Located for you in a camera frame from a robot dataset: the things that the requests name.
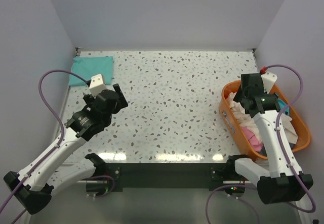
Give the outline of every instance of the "gray wall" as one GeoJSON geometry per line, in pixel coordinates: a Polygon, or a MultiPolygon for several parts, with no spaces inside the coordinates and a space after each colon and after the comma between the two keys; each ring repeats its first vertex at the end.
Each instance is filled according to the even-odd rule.
{"type": "Polygon", "coordinates": [[[76,47],[256,48],[284,0],[52,0],[76,47]]]}
{"type": "MultiPolygon", "coordinates": [[[[32,217],[31,224],[207,223],[208,190],[124,189],[122,193],[111,193],[93,201],[86,197],[85,189],[84,185],[77,184],[55,196],[47,208],[32,217]]],[[[262,224],[300,223],[297,211],[287,204],[264,205],[253,190],[247,190],[243,198],[255,206],[262,224]]],[[[213,224],[257,223],[248,206],[227,198],[224,192],[212,197],[209,217],[213,224]]]]}
{"type": "MultiPolygon", "coordinates": [[[[324,221],[323,118],[324,101],[324,0],[285,0],[270,28],[256,50],[260,67],[282,63],[294,67],[304,79],[304,92],[295,107],[306,121],[312,142],[297,154],[304,172],[311,173],[311,189],[317,202],[313,217],[324,221]]],[[[292,99],[298,80],[285,69],[275,70],[279,86],[292,99]]]]}
{"type": "MultiPolygon", "coordinates": [[[[19,171],[50,143],[54,117],[37,91],[38,79],[54,68],[70,69],[74,47],[50,0],[0,0],[0,202],[9,195],[2,177],[19,171]]],[[[68,77],[49,76],[45,96],[58,111],[68,77]]],[[[0,215],[9,223],[22,210],[13,199],[0,215]]]]}

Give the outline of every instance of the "cloth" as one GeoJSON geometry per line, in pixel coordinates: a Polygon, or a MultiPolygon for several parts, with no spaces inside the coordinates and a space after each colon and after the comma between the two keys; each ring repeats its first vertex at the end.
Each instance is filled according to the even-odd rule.
{"type": "MultiPolygon", "coordinates": [[[[92,76],[102,74],[106,85],[111,84],[113,57],[75,57],[71,72],[90,80],[92,76]]],[[[69,86],[86,85],[83,81],[70,75],[69,86]]]]}
{"type": "Polygon", "coordinates": [[[258,139],[255,137],[254,133],[250,131],[247,127],[242,127],[242,131],[248,139],[248,141],[250,142],[253,149],[257,152],[260,152],[264,147],[263,142],[259,142],[258,139]]]}
{"type": "MultiPolygon", "coordinates": [[[[282,99],[278,99],[278,103],[279,103],[280,109],[283,109],[287,105],[282,99]]],[[[285,110],[285,115],[289,116],[289,108],[287,108],[285,110]]]]}
{"type": "MultiPolygon", "coordinates": [[[[255,122],[250,117],[250,115],[245,114],[245,109],[241,106],[241,104],[233,101],[235,95],[236,93],[230,93],[228,98],[226,99],[229,104],[229,107],[232,110],[232,113],[235,116],[235,118],[238,120],[243,133],[249,140],[253,149],[257,152],[260,152],[264,147],[263,147],[263,140],[259,132],[259,129],[255,125],[255,122]]],[[[293,125],[290,122],[292,121],[292,118],[285,114],[282,114],[280,118],[288,142],[291,145],[296,144],[298,136],[296,134],[293,125]]]]}

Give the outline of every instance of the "cable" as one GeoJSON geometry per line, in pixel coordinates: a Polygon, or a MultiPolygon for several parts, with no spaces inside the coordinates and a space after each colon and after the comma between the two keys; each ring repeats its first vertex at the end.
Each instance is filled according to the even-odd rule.
{"type": "Polygon", "coordinates": [[[94,176],[94,177],[89,177],[89,178],[86,178],[86,180],[96,180],[98,178],[102,178],[102,177],[105,177],[105,178],[108,178],[112,181],[112,187],[110,188],[110,190],[102,195],[98,195],[96,196],[96,198],[99,198],[99,197],[104,197],[104,196],[107,196],[111,193],[111,191],[115,188],[115,180],[111,177],[111,176],[107,176],[107,175],[101,175],[101,176],[94,176]]]}
{"type": "MultiPolygon", "coordinates": [[[[44,80],[44,78],[54,72],[64,72],[70,75],[73,75],[77,78],[79,78],[80,80],[84,81],[87,84],[87,81],[85,79],[83,79],[82,77],[80,77],[79,75],[76,75],[73,72],[70,71],[66,71],[66,70],[51,70],[46,72],[39,80],[38,82],[38,92],[40,95],[40,98],[42,99],[42,101],[44,102],[44,104],[46,105],[46,107],[52,112],[52,114],[54,115],[54,117],[57,119],[57,121],[59,122],[60,128],[61,128],[61,137],[59,139],[59,141],[57,142],[57,145],[60,145],[63,141],[64,138],[64,125],[62,123],[62,120],[60,119],[60,117],[58,116],[58,114],[54,111],[54,109],[49,105],[49,103],[46,101],[43,91],[42,91],[42,82],[44,80]]],[[[56,149],[56,147],[53,147],[47,154],[45,154],[28,172],[27,175],[30,176],[30,174],[48,157],[50,156],[53,151],[56,149]]],[[[8,202],[11,200],[11,198],[17,193],[17,191],[19,190],[19,188],[23,185],[23,183],[26,181],[26,177],[24,177],[20,183],[13,189],[13,191],[10,193],[10,195],[8,196],[8,198],[3,202],[3,204],[0,207],[0,214],[2,213],[2,211],[4,210],[4,208],[6,207],[6,205],[8,204],[8,202]]]]}
{"type": "Polygon", "coordinates": [[[239,184],[239,185],[241,185],[241,184],[245,185],[245,177],[242,177],[242,179],[239,181],[238,184],[239,184]]]}
{"type": "MultiPolygon", "coordinates": [[[[293,69],[292,67],[286,66],[286,65],[271,65],[271,66],[267,66],[266,69],[272,68],[272,67],[283,67],[283,68],[287,68],[287,69],[291,70],[292,72],[294,72],[298,76],[299,83],[300,83],[300,88],[299,88],[299,92],[298,92],[297,96],[290,103],[288,103],[286,106],[284,106],[279,111],[278,116],[277,116],[277,119],[276,119],[276,122],[275,122],[275,127],[277,128],[277,127],[279,127],[279,121],[280,121],[281,115],[285,112],[285,110],[288,107],[290,107],[293,103],[295,103],[298,100],[298,98],[300,97],[300,95],[302,94],[302,91],[304,89],[304,83],[303,83],[303,79],[302,79],[301,75],[295,69],[293,69]]],[[[312,203],[312,208],[310,210],[306,210],[306,209],[300,208],[300,207],[298,207],[298,206],[296,206],[296,205],[294,205],[292,203],[288,203],[288,204],[291,205],[291,206],[293,206],[293,207],[295,207],[296,209],[298,209],[300,211],[303,211],[303,212],[306,212],[306,213],[313,213],[313,212],[316,211],[316,203],[315,203],[315,200],[312,197],[311,193],[308,191],[307,187],[302,182],[302,180],[299,178],[299,176],[296,173],[294,167],[291,166],[291,161],[290,161],[289,156],[288,156],[288,154],[287,154],[287,152],[285,150],[284,143],[282,142],[282,139],[281,139],[280,130],[277,130],[276,133],[277,133],[277,136],[278,136],[278,140],[279,140],[279,144],[280,144],[282,153],[285,156],[285,159],[286,159],[286,161],[287,161],[287,163],[288,163],[291,171],[293,172],[294,176],[296,177],[298,183],[300,184],[300,186],[302,187],[302,189],[305,191],[305,193],[309,197],[310,202],[312,203]]]]}
{"type": "MultiPolygon", "coordinates": [[[[251,189],[251,190],[255,190],[256,187],[254,186],[247,186],[247,185],[223,185],[223,186],[220,186],[218,188],[215,188],[208,196],[207,198],[207,201],[206,201],[206,205],[205,205],[205,215],[206,215],[206,219],[207,219],[207,222],[208,224],[211,224],[211,221],[209,220],[209,217],[208,217],[208,204],[209,204],[209,201],[212,197],[212,195],[214,193],[216,193],[216,191],[219,191],[219,190],[222,190],[222,189],[226,189],[226,188],[231,188],[231,187],[242,187],[242,188],[246,188],[246,189],[251,189]]],[[[248,201],[246,200],[243,200],[241,198],[237,198],[237,200],[247,204],[248,206],[251,207],[252,211],[255,213],[255,215],[257,216],[257,220],[258,220],[258,224],[260,224],[260,217],[259,217],[259,214],[257,213],[257,210],[255,209],[255,207],[253,205],[251,205],[248,201]]]]}
{"type": "Polygon", "coordinates": [[[27,210],[26,209],[24,209],[13,221],[12,221],[12,223],[11,224],[15,224],[16,223],[16,221],[18,221],[19,220],[19,218],[26,212],[27,210]]]}

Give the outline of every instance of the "pink cloth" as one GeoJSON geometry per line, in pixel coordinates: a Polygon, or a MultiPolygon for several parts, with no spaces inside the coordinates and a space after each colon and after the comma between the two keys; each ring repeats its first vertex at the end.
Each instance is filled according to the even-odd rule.
{"type": "Polygon", "coordinates": [[[256,152],[260,152],[263,147],[263,142],[259,142],[258,139],[255,137],[254,133],[250,131],[247,127],[241,127],[241,129],[248,141],[250,142],[252,148],[256,152]]]}

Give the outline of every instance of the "white cloth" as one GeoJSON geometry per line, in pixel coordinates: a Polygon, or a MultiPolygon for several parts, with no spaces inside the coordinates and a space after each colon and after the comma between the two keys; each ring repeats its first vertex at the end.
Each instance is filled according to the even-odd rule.
{"type": "MultiPolygon", "coordinates": [[[[259,129],[257,128],[254,120],[250,117],[250,115],[245,114],[245,109],[241,106],[240,103],[233,101],[235,95],[236,93],[230,93],[228,98],[226,99],[233,115],[235,116],[241,127],[247,127],[250,131],[253,132],[259,142],[263,142],[259,129]]],[[[282,125],[285,130],[288,142],[296,144],[298,136],[293,125],[290,122],[292,121],[292,118],[285,114],[282,114],[280,118],[282,120],[282,125]]]]}

